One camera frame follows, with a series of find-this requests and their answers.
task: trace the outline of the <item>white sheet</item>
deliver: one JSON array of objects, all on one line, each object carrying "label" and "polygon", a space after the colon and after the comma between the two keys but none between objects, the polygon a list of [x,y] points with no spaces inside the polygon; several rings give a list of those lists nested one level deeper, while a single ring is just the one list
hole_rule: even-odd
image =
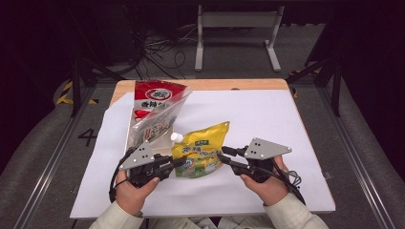
[{"label": "white sheet", "polygon": [[[123,156],[133,93],[110,107],[71,212],[72,219],[97,218],[110,204],[109,183]],[[290,170],[302,177],[301,193],[312,212],[331,212],[335,204],[322,176],[294,101],[288,90],[195,91],[187,98],[174,124],[186,134],[230,121],[224,145],[242,148],[253,137],[292,148],[284,155]],[[245,162],[242,157],[232,158]],[[197,179],[177,178],[174,172],[148,197],[146,217],[262,214],[261,200],[245,188],[229,166]]]}]

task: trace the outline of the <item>white cap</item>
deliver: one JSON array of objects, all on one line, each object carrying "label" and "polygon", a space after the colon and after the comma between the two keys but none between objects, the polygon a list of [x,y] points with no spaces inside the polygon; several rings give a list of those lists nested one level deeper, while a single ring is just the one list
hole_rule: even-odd
[{"label": "white cap", "polygon": [[176,143],[182,142],[183,138],[184,138],[183,135],[177,134],[177,133],[173,133],[172,135],[170,135],[170,139],[172,139],[172,141],[174,141]]}]

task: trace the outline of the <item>hand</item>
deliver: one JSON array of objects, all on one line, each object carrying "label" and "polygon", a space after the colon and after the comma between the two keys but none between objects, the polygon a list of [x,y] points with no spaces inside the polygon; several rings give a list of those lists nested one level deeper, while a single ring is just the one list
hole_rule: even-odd
[{"label": "hand", "polygon": [[[282,171],[288,170],[281,156],[276,156],[274,160]],[[258,183],[246,175],[241,175],[241,179],[244,181],[245,186],[255,192],[267,206],[278,203],[288,194],[286,184],[276,177],[270,177],[263,183]]]},{"label": "hand", "polygon": [[[126,171],[119,171],[116,183],[120,183],[126,178]],[[146,198],[158,186],[159,181],[159,178],[155,177],[141,188],[135,187],[128,180],[119,184],[116,188],[116,202],[118,206],[126,213],[135,216],[142,209]]]}]

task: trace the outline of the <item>silver metal bracket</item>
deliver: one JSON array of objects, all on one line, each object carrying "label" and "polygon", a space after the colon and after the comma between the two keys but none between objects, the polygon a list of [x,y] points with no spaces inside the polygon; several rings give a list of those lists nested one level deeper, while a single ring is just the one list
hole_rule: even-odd
[{"label": "silver metal bracket", "polygon": [[291,152],[292,149],[288,146],[254,137],[246,149],[245,158],[263,160]]},{"label": "silver metal bracket", "polygon": [[119,170],[131,169],[154,161],[150,143],[145,141],[119,166]]}]

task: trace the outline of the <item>white sleeve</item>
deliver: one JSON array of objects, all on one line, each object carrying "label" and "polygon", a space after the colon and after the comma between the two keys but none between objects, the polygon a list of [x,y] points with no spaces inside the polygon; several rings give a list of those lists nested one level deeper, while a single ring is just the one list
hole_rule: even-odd
[{"label": "white sleeve", "polygon": [[265,206],[265,210],[277,229],[328,228],[323,220],[313,215],[292,193],[272,206]]},{"label": "white sleeve", "polygon": [[129,215],[114,201],[90,227],[91,229],[136,229],[143,222],[143,218]]}]

